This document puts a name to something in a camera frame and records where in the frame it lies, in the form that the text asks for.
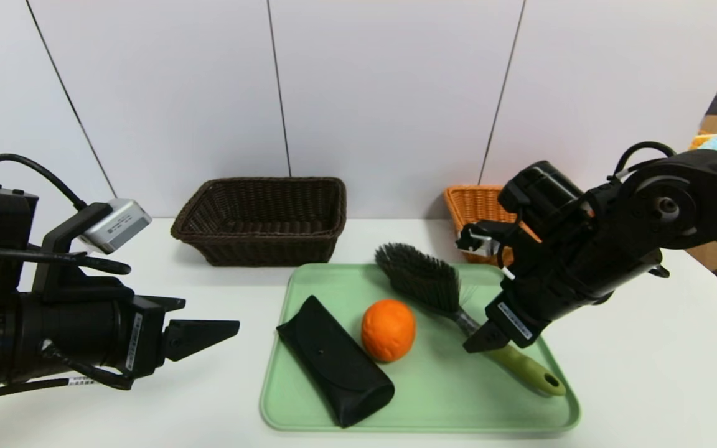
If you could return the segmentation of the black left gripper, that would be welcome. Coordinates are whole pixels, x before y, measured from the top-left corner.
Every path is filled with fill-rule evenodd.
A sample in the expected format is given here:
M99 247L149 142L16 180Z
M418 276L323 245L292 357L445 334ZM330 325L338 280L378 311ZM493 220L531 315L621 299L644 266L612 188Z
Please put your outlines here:
M176 297L131 291L46 291L27 303L16 342L18 383L78 373L105 386L131 386L163 359L180 361L235 337L238 320L171 320Z

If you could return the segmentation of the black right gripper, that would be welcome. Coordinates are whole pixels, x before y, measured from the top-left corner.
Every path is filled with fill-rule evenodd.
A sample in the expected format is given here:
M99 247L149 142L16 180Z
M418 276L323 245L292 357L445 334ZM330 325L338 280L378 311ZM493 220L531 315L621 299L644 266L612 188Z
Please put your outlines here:
M502 349L510 341L526 348L547 326L611 296L608 247L515 247L501 292L485 313L487 321L467 321L462 344L467 353Z

